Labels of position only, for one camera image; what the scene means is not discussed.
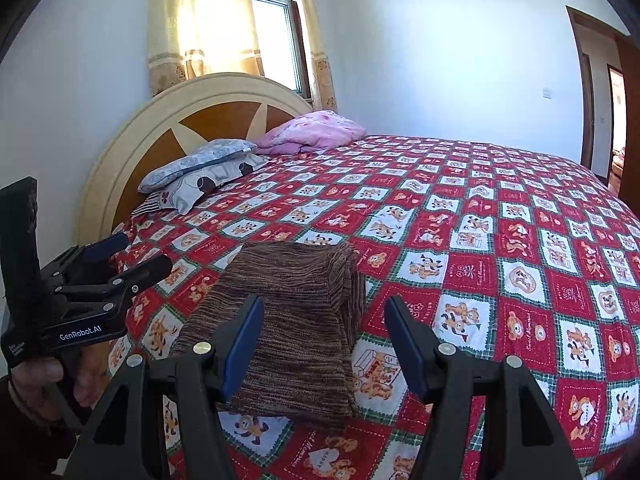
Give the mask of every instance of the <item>screw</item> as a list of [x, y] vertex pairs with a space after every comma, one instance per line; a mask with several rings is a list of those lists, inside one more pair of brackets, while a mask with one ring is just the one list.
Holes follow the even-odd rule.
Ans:
[[131, 354], [129, 357], [127, 357], [127, 366], [130, 366], [131, 368], [138, 366], [139, 364], [142, 364], [142, 355], [140, 354]]
[[520, 359], [517, 355], [507, 356], [506, 361], [511, 368], [520, 368], [522, 366], [522, 359]]
[[456, 353], [456, 347], [451, 343], [440, 343], [438, 345], [438, 352], [444, 355], [453, 355]]
[[211, 350], [211, 345], [206, 341], [200, 341], [199, 343], [196, 343], [195, 345], [193, 345], [193, 351], [199, 355], [206, 354], [210, 350]]

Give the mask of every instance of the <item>curtain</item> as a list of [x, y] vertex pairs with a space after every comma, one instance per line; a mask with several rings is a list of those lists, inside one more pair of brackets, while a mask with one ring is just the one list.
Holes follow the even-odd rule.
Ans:
[[316, 0], [296, 0], [302, 22], [302, 34], [305, 40], [306, 65], [309, 68], [309, 84], [314, 110], [333, 110], [337, 112], [335, 101], [334, 80], [331, 77], [331, 67], [324, 52], [322, 34], [316, 12]]
[[149, 0], [153, 95], [214, 72], [263, 75], [251, 0]]

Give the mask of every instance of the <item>bed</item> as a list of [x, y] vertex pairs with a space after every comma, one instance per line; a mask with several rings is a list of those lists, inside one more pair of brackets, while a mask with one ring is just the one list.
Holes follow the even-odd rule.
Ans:
[[[264, 78], [211, 75], [160, 94], [114, 137], [86, 186], [79, 242], [124, 229], [132, 243], [121, 266], [162, 251], [174, 270], [136, 298], [110, 373], [131, 352], [164, 358], [245, 241], [349, 241], [367, 276], [352, 362], [360, 416], [336, 436], [285, 417], [221, 413], [240, 479], [408, 478], [430, 406], [407, 393], [387, 337], [382, 306], [391, 294], [473, 355], [519, 355], [583, 473], [610, 470], [637, 421], [640, 222], [585, 168], [492, 144], [373, 135], [336, 150], [274, 157], [186, 216], [129, 218], [149, 170], [207, 140], [255, 139], [308, 111]], [[394, 372], [376, 374], [382, 361]], [[482, 411], [476, 400], [464, 478], [475, 478], [478, 467]], [[180, 476], [179, 421], [168, 399], [164, 421]]]

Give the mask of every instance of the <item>bedspread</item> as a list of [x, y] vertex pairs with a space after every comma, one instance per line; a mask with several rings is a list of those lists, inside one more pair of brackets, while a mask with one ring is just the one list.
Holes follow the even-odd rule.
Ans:
[[[360, 252], [368, 307], [352, 361], [359, 418], [334, 435], [285, 417], [220, 413], [239, 479], [408, 478], [430, 406], [407, 392], [388, 339], [383, 303], [392, 294], [472, 355], [519, 355], [583, 472], [611, 468], [636, 427], [640, 222], [571, 161], [491, 144], [372, 136], [274, 158], [188, 216], [157, 212], [125, 230], [132, 244], [122, 266], [164, 251], [174, 270], [136, 298], [129, 334], [111, 351], [112, 374], [133, 351], [166, 357], [246, 240], [348, 240]], [[179, 420], [168, 399], [164, 422], [179, 476]], [[482, 427], [476, 399], [464, 478], [475, 477]]]

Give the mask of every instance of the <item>pillow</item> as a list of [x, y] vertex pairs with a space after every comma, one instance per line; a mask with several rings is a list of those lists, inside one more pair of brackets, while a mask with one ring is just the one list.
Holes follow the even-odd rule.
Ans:
[[247, 153], [213, 166], [190, 171], [178, 177], [164, 189], [150, 194], [131, 213], [131, 216], [160, 211], [161, 209], [177, 209], [181, 215], [186, 215], [205, 193], [243, 175], [253, 173], [266, 163], [267, 161], [261, 156]]
[[241, 153], [247, 153], [255, 147], [248, 140], [241, 139], [215, 139], [208, 142], [191, 155], [184, 156], [166, 164], [162, 168], [151, 171], [142, 179], [138, 186], [140, 193], [151, 193], [162, 189], [176, 178], [183, 176], [188, 171], [199, 170], [206, 166], [219, 164]]

